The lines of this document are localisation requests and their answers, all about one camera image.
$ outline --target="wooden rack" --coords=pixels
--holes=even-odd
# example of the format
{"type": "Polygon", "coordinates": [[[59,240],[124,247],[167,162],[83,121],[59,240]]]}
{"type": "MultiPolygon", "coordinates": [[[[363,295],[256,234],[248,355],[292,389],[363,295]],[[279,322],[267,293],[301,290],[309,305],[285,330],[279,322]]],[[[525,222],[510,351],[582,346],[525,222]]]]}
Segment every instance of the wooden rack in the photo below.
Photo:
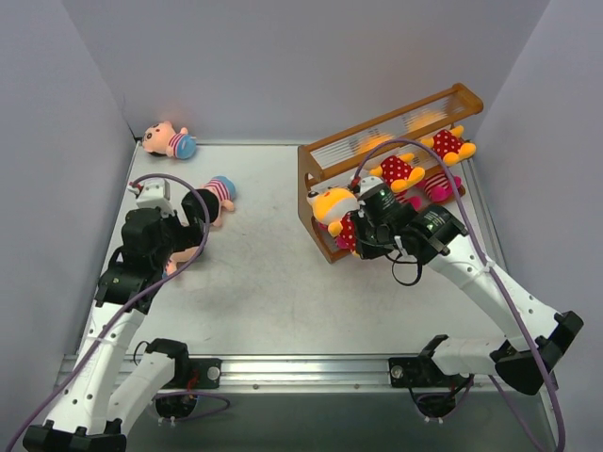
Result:
{"type": "MultiPolygon", "coordinates": [[[[333,263],[349,254],[339,250],[334,241],[314,222],[306,200],[308,191],[318,184],[355,169],[365,153],[359,144],[369,137],[393,136],[418,139],[451,126],[483,110],[481,99],[465,85],[457,83],[420,101],[390,111],[343,132],[298,148],[298,215],[324,257],[333,263]]],[[[375,156],[392,152],[400,145],[384,146],[375,156]]],[[[426,170],[426,177],[438,171],[427,155],[416,153],[415,166],[426,170]]]]}

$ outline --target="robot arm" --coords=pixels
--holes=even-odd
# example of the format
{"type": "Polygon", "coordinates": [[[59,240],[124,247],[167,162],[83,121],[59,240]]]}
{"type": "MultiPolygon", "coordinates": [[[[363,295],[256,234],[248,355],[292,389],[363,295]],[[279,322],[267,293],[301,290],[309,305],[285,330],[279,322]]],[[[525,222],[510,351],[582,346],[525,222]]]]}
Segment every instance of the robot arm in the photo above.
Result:
{"type": "Polygon", "coordinates": [[[573,312],[558,313],[532,296],[517,281],[492,261],[481,264],[467,236],[458,235],[448,244],[449,254],[438,254],[429,267],[456,284],[472,299],[504,334],[484,339],[448,338],[432,355],[445,375],[499,375],[515,390],[534,395],[543,384],[524,338],[509,306],[496,286],[493,269],[513,297],[530,337],[538,346],[550,372],[569,348],[582,327],[573,312]]]}
{"type": "Polygon", "coordinates": [[[76,365],[99,344],[58,396],[44,425],[28,428],[24,437],[27,450],[123,451],[125,435],[159,389],[169,383],[182,387],[190,378],[187,346],[156,339],[136,371],[111,395],[125,352],[149,313],[156,291],[134,304],[104,337],[99,333],[128,300],[161,280],[173,252],[199,246],[205,234],[203,208],[191,193],[182,200],[188,220],[188,226],[183,226],[171,207],[166,180],[149,179],[131,191],[137,194],[139,208],[127,213],[123,245],[113,253],[99,280],[76,365]]]}
{"type": "Polygon", "coordinates": [[[414,256],[418,265],[429,265],[456,284],[501,329],[499,337],[484,339],[437,336],[423,356],[444,375],[499,375],[515,390],[536,394],[543,376],[492,272],[509,291],[548,372],[574,341],[581,318],[571,311],[560,314],[537,300],[489,258],[483,265],[463,223],[444,207],[431,205],[418,213],[412,205],[397,202],[385,184],[370,185],[358,201],[361,209],[351,220],[361,258],[374,259],[392,250],[414,256]]]}

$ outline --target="plush doll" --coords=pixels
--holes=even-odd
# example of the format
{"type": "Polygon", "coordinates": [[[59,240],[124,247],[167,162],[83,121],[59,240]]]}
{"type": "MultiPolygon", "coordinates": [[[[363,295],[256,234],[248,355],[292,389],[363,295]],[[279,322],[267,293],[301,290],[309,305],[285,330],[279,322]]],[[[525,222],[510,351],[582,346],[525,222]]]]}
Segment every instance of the plush doll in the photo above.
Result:
{"type": "Polygon", "coordinates": [[[476,151],[475,144],[463,143],[460,140],[463,130],[462,125],[450,130],[442,129],[433,137],[422,138],[421,143],[432,148],[444,163],[451,167],[471,157],[476,151]]]}
{"type": "MultiPolygon", "coordinates": [[[[205,201],[209,213],[209,221],[216,227],[222,225],[222,207],[229,212],[235,210],[233,200],[236,197],[236,188],[230,179],[224,176],[216,176],[207,184],[197,190],[205,201]]],[[[175,252],[170,256],[166,265],[166,275],[171,275],[178,268],[178,264],[186,262],[192,257],[199,247],[188,248],[184,251],[175,252]]]]}
{"type": "Polygon", "coordinates": [[[381,177],[394,193],[400,193],[411,186],[415,186],[425,177],[425,170],[421,167],[412,167],[409,162],[414,156],[391,155],[381,164],[370,171],[373,176],[381,177]]]}
{"type": "Polygon", "coordinates": [[[318,226],[329,232],[339,248],[357,255],[353,223],[350,221],[350,212],[360,208],[356,197],[346,188],[331,187],[323,193],[311,191],[307,200],[318,226]]]}
{"type": "Polygon", "coordinates": [[[222,225],[221,208],[223,207],[228,212],[235,211],[235,205],[233,203],[236,197],[235,184],[227,177],[216,176],[201,188],[209,190],[218,198],[218,202],[220,203],[218,217],[211,224],[219,228],[222,225]]]}
{"type": "MultiPolygon", "coordinates": [[[[454,184],[460,192],[463,190],[463,182],[459,176],[454,176],[454,184]]],[[[453,194],[452,186],[443,171],[436,172],[433,176],[426,177],[416,185],[425,191],[431,202],[444,203],[453,194]]]]}
{"type": "Polygon", "coordinates": [[[149,127],[142,138],[142,148],[151,155],[167,155],[185,160],[197,151],[195,139],[183,127],[176,134],[171,122],[163,121],[149,127]]]}
{"type": "MultiPolygon", "coordinates": [[[[421,112],[415,114],[412,118],[408,120],[408,130],[413,132],[422,127],[440,121],[445,117],[446,115],[440,111],[429,109],[422,110],[421,112]]],[[[445,128],[437,131],[436,133],[429,134],[428,136],[423,137],[420,141],[428,147],[433,147],[433,149],[438,153],[438,155],[442,159],[444,159],[444,162],[448,165],[448,162],[450,164],[453,164],[453,162],[457,160],[457,158],[457,161],[461,161],[475,153],[474,145],[470,145],[470,143],[462,143],[462,141],[460,140],[460,136],[462,133],[463,126],[457,126],[450,130],[445,128]]],[[[463,182],[460,177],[454,177],[454,184],[456,185],[457,189],[463,194],[463,182]]],[[[429,198],[431,202],[436,203],[445,203],[449,201],[453,193],[452,186],[450,185],[450,182],[448,181],[448,178],[446,177],[443,171],[438,171],[434,175],[426,177],[416,186],[417,188],[423,189],[425,195],[429,198]]]]}

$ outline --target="white wall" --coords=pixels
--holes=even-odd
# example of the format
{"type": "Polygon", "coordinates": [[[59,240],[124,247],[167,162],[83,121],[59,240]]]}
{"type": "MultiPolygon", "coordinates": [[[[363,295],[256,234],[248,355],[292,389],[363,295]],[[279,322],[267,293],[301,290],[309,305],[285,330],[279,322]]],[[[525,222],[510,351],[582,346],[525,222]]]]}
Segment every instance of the white wall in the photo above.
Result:
{"type": "Polygon", "coordinates": [[[0,2],[0,61],[4,450],[73,352],[134,142],[58,0],[0,2]]]}
{"type": "Polygon", "coordinates": [[[138,136],[308,140],[458,81],[491,104],[548,0],[63,3],[138,136]]]}
{"type": "Polygon", "coordinates": [[[513,275],[585,321],[558,367],[573,450],[601,450],[603,52],[600,0],[552,0],[477,134],[513,275]]]}

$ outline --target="white floor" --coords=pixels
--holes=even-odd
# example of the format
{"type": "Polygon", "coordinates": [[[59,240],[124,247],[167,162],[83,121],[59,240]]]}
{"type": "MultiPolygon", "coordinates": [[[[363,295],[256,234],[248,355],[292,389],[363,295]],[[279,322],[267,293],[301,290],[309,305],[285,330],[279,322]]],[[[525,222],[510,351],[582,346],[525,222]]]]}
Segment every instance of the white floor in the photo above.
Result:
{"type": "MultiPolygon", "coordinates": [[[[130,180],[167,172],[198,186],[223,174],[238,197],[236,212],[224,213],[224,226],[210,234],[199,262],[155,297],[130,353],[156,337],[186,342],[195,354],[402,353],[419,351],[439,333],[497,333],[477,306],[428,268],[419,286],[406,288],[392,279],[385,259],[329,265],[298,220],[296,167],[294,146],[204,146],[190,161],[138,153],[130,180]]],[[[171,188],[179,204],[185,190],[171,188]]],[[[477,228],[470,194],[464,204],[477,228]]],[[[127,193],[109,253],[121,244],[123,218],[134,208],[127,193]]],[[[398,272],[411,280],[408,267],[398,272]]]]}

